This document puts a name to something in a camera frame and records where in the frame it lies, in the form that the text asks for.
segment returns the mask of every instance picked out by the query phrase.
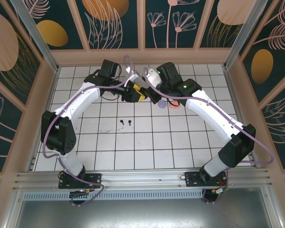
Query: orange circle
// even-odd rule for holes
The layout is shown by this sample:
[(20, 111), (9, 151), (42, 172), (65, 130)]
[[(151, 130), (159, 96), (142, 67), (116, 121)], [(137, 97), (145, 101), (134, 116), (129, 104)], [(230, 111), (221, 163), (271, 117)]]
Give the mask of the orange circle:
[(121, 18), (129, 9), (129, 0), (82, 0), (86, 10), (99, 20), (114, 20), (114, 9)]

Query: black bracket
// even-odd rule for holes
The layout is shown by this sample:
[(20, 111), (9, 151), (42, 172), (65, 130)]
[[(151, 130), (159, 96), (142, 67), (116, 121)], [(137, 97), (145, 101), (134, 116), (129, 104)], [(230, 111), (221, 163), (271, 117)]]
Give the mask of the black bracket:
[[(101, 173), (86, 173), (83, 180), (91, 183), (101, 184)], [(59, 189), (98, 189), (100, 186), (88, 185), (77, 181), (64, 171), (59, 175)]]
[(208, 183), (205, 183), (202, 180), (199, 171), (185, 172), (186, 187), (219, 187), (220, 182), (217, 178), (219, 178), (224, 184), (227, 185), (227, 178), (225, 172), (220, 172), (216, 177), (209, 180)]

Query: cable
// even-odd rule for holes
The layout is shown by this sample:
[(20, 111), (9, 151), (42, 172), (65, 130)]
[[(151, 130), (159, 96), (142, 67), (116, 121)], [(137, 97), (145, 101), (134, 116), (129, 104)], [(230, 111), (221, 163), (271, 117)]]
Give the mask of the cable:
[(107, 101), (116, 101), (116, 100), (119, 98), (119, 95), (117, 95), (117, 98), (115, 98), (115, 99), (104, 98), (104, 96), (102, 96), (102, 98), (103, 98), (104, 100), (107, 100)]
[(174, 107), (180, 106), (180, 103), (179, 103), (178, 101), (177, 101), (178, 105), (174, 105), (174, 104), (169, 100), (169, 98), (167, 98), (167, 101), (168, 101), (169, 104), (171, 104), (171, 105), (174, 106)]
[(149, 81), (148, 77), (147, 77), (147, 73), (148, 73), (148, 69), (145, 67), (143, 69), (143, 76), (146, 79), (146, 82), (149, 84), (149, 86), (155, 91), (157, 92), (159, 95), (169, 98), (169, 99), (173, 99), (173, 100), (187, 100), (187, 99), (194, 99), (194, 100), (198, 100), (204, 103), (207, 103), (209, 106), (211, 106), (212, 108), (214, 108), (218, 113), (220, 113), (233, 127), (235, 127), (237, 130), (239, 130), (240, 132), (242, 132), (244, 135), (246, 135), (248, 138), (250, 138), (251, 140), (255, 141), (257, 144), (259, 144), (261, 147), (263, 147), (270, 155), (271, 159), (270, 161), (241, 161), (241, 163), (251, 163), (251, 164), (271, 164), (274, 162), (275, 157), (273, 155), (273, 153), (264, 145), (262, 144), (259, 140), (257, 140), (255, 137), (253, 137), (252, 135), (248, 134), (247, 132), (245, 132), (243, 129), (241, 129), (240, 127), (238, 127), (237, 125), (235, 125), (234, 122), (232, 122), (232, 120), (230, 120), (219, 108), (217, 108), (214, 104), (208, 102), (207, 100), (204, 100), (202, 98), (199, 97), (194, 97), (194, 96), (169, 96), (166, 95), (164, 93), (162, 93), (161, 91), (159, 91), (158, 89), (156, 89), (151, 82)]
[(102, 188), (100, 189), (100, 191), (99, 191), (98, 193), (96, 193), (91, 199), (86, 200), (85, 202), (83, 202), (82, 204), (80, 204), (80, 205), (82, 205), (82, 206), (83, 206), (83, 205), (86, 205), (86, 204), (88, 204), (88, 203), (90, 203), (93, 199), (95, 199), (95, 198), (104, 190), (105, 186), (104, 186), (103, 184), (91, 183), (91, 182), (82, 180), (82, 179), (78, 178), (77, 176), (75, 176), (74, 174), (72, 174), (71, 171), (68, 170), (68, 169), (66, 168), (66, 166), (62, 163), (62, 161), (61, 161), (61, 159), (60, 159), (60, 157), (59, 157), (58, 154), (53, 154), (53, 155), (47, 156), (47, 155), (46, 155), (46, 144), (47, 144), (47, 140), (48, 140), (48, 135), (49, 135), (49, 132), (51, 131), (52, 127), (54, 126), (55, 122), (56, 122), (56, 121), (58, 120), (58, 118), (62, 115), (62, 113), (64, 113), (64, 112), (68, 109), (68, 107), (69, 107), (82, 93), (84, 93), (84, 92), (86, 92), (86, 91), (88, 91), (88, 90), (90, 90), (90, 89), (94, 89), (94, 88), (101, 88), (101, 89), (118, 88), (118, 87), (122, 86), (123, 84), (125, 84), (125, 82), (127, 81), (127, 79), (130, 78), (131, 73), (132, 73), (132, 71), (133, 71), (133, 62), (132, 62), (132, 59), (131, 59), (129, 56), (124, 56), (124, 57), (123, 57), (123, 60), (124, 60), (123, 63), (125, 64), (126, 67), (128, 67), (127, 64), (126, 64), (126, 59), (127, 59), (127, 58), (130, 60), (131, 66), (130, 66), (129, 74), (128, 74), (128, 76), (127, 76), (127, 78), (126, 78), (125, 81), (121, 82), (121, 83), (118, 84), (118, 85), (114, 85), (114, 86), (98, 86), (98, 85), (94, 85), (94, 86), (90, 86), (90, 87), (87, 87), (87, 88), (83, 89), (83, 90), (81, 91), (81, 93), (78, 93), (77, 95), (75, 95), (75, 96), (67, 103), (67, 105), (64, 107), (64, 109), (63, 109), (60, 113), (57, 114), (57, 116), (56, 116), (56, 117), (53, 119), (53, 121), (49, 124), (49, 126), (48, 126), (48, 128), (47, 128), (47, 131), (46, 131), (46, 134), (45, 134), (45, 136), (44, 136), (44, 141), (43, 141), (43, 145), (42, 145), (42, 154), (43, 154), (43, 156), (44, 156), (45, 158), (52, 158), (52, 157), (55, 157), (55, 156), (58, 157), (58, 161), (59, 161), (60, 165), (62, 166), (63, 170), (64, 170), (67, 174), (69, 174), (70, 176), (72, 176), (75, 180), (80, 181), (80, 182), (85, 183), (85, 184), (88, 184), (88, 185), (95, 185), (95, 186), (100, 186), (100, 187), (102, 187)]

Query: dark teal wallpaper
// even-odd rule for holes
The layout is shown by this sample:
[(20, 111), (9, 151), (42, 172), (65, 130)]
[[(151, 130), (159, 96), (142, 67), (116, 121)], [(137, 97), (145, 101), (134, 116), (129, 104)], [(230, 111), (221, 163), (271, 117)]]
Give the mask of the dark teal wallpaper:
[(138, 48), (136, 0), (76, 0), (91, 49)]
[(40, 62), (0, 4), (0, 82), (26, 103)]
[(251, 0), (215, 0), (200, 47), (232, 47), (253, 4)]
[(285, 77), (285, 0), (281, 0), (243, 64), (260, 102)]
[(145, 47), (192, 48), (204, 0), (146, 0)]
[(285, 169), (285, 89), (266, 105), (262, 112)]
[(241, 50), (239, 51), (239, 54), (240, 54), (240, 55), (242, 55), (243, 51), (244, 51), (245, 48), (247, 47), (247, 44), (248, 44), (248, 42), (250, 41), (250, 38), (251, 38), (252, 34), (254, 34), (254, 32), (256, 31), (257, 27), (259, 26), (261, 20), (263, 19), (264, 15), (266, 14), (266, 12), (267, 12), (269, 6), (271, 5), (272, 1), (273, 1), (273, 0), (268, 0), (268, 2), (267, 2), (267, 4), (266, 4), (266, 6), (265, 6), (265, 8), (264, 8), (264, 10), (263, 10), (263, 12), (262, 12), (262, 14), (261, 14), (261, 16), (259, 17), (259, 19), (258, 19), (257, 22), (256, 22), (256, 25), (255, 25), (254, 28), (252, 29), (251, 33), (250, 33), (249, 36), (247, 37), (246, 42), (244, 43), (243, 47), (242, 47)]
[(0, 172), (8, 156), (22, 112), (0, 93)]
[(51, 50), (83, 49), (66, 0), (24, 0)]

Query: yellow object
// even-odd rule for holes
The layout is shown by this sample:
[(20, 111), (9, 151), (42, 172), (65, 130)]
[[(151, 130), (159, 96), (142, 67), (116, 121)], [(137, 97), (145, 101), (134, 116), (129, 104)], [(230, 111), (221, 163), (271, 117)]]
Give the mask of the yellow object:
[(55, 47), (67, 44), (67, 32), (57, 22), (43, 20), (37, 24), (37, 27), (47, 44)]
[(18, 59), (17, 33), (8, 20), (0, 14), (0, 70), (11, 70)]
[(112, 8), (112, 11), (113, 9), (117, 11), (119, 17), (125, 15), (129, 9), (129, 0), (82, 0), (86, 10), (94, 18), (105, 21), (113, 20), (114, 18), (112, 13), (110, 13), (107, 2)]
[(240, 25), (246, 21), (256, 0), (220, 0), (218, 19), (226, 25)]
[(252, 79), (258, 83), (264, 83), (272, 71), (274, 65), (274, 58), (270, 51), (266, 49), (259, 50), (253, 57), (251, 64)]
[(146, 99), (146, 97), (145, 97), (141, 92), (139, 92), (140, 89), (141, 89), (139, 85), (137, 85), (136, 83), (134, 83), (133, 89), (135, 89), (136, 92), (138, 92), (138, 93), (141, 95), (141, 97), (139, 98), (138, 102), (141, 102), (141, 101), (143, 101), (144, 99)]

